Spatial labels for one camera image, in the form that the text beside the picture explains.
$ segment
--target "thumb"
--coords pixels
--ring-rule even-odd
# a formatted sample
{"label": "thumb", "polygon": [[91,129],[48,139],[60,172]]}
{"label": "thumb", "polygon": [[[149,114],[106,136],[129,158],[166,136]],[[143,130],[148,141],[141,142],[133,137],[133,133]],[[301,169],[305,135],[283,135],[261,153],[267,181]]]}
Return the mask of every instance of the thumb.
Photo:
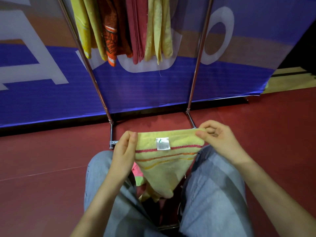
{"label": "thumb", "polygon": [[210,145],[213,145],[215,144],[216,142],[216,137],[208,134],[207,132],[205,131],[197,131],[195,133],[195,135],[201,139],[203,139],[205,142],[209,143]]}
{"label": "thumb", "polygon": [[135,154],[137,141],[138,141],[138,134],[136,132],[132,132],[130,139],[128,140],[128,146],[125,153],[128,153],[129,155]]}

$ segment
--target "orange stripe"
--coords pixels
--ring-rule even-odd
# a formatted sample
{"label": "orange stripe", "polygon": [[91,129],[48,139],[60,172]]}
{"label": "orange stripe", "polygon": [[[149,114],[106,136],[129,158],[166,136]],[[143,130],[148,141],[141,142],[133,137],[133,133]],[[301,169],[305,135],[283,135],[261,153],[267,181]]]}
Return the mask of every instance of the orange stripe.
{"label": "orange stripe", "polygon": [[157,164],[161,164],[161,163],[166,163],[166,162],[170,162],[170,161],[176,161],[176,160],[180,160],[180,159],[186,159],[186,160],[192,160],[194,159],[194,157],[190,157],[190,158],[178,158],[178,159],[166,159],[166,160],[162,160],[160,162],[154,163],[151,166],[147,166],[147,167],[143,167],[144,170],[149,170],[152,167],[156,166]]}
{"label": "orange stripe", "polygon": [[145,161],[150,161],[150,160],[153,160],[153,159],[160,159],[160,158],[172,157],[172,156],[177,156],[177,155],[196,155],[196,154],[197,154],[197,152],[193,152],[193,153],[180,153],[180,154],[165,155],[165,156],[160,156],[160,157],[155,157],[155,158],[150,158],[150,159],[137,159],[136,161],[145,162]]}

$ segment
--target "white circle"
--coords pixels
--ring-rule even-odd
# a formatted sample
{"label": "white circle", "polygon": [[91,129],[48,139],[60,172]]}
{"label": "white circle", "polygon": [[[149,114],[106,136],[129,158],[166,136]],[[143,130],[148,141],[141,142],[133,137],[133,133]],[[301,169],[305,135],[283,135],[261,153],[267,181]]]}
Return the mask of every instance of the white circle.
{"label": "white circle", "polygon": [[228,7],[221,7],[217,9],[215,12],[213,12],[213,14],[210,16],[210,22],[207,28],[206,35],[208,35],[211,28],[219,22],[223,23],[226,29],[223,44],[216,53],[214,53],[213,55],[208,55],[205,52],[205,43],[204,43],[202,57],[201,57],[201,63],[203,63],[204,65],[209,65],[213,62],[216,62],[223,55],[224,51],[228,47],[228,44],[230,43],[230,40],[232,39],[235,19],[234,19],[234,14],[232,10]]}

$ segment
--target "left hand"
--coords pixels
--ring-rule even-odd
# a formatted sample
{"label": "left hand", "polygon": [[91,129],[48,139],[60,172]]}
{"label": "left hand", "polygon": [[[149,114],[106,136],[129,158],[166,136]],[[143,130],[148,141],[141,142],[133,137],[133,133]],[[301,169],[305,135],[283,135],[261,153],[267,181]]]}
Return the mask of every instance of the left hand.
{"label": "left hand", "polygon": [[138,134],[126,131],[115,146],[109,173],[123,183],[132,170],[135,161],[135,150]]}

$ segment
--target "wooden floor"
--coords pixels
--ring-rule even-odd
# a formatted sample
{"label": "wooden floor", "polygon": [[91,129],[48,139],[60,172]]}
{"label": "wooden floor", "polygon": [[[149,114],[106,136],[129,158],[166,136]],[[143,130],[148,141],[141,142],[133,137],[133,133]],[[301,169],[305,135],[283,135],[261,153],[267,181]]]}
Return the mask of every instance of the wooden floor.
{"label": "wooden floor", "polygon": [[316,87],[316,76],[302,72],[306,72],[306,70],[301,67],[277,69],[263,94]]}

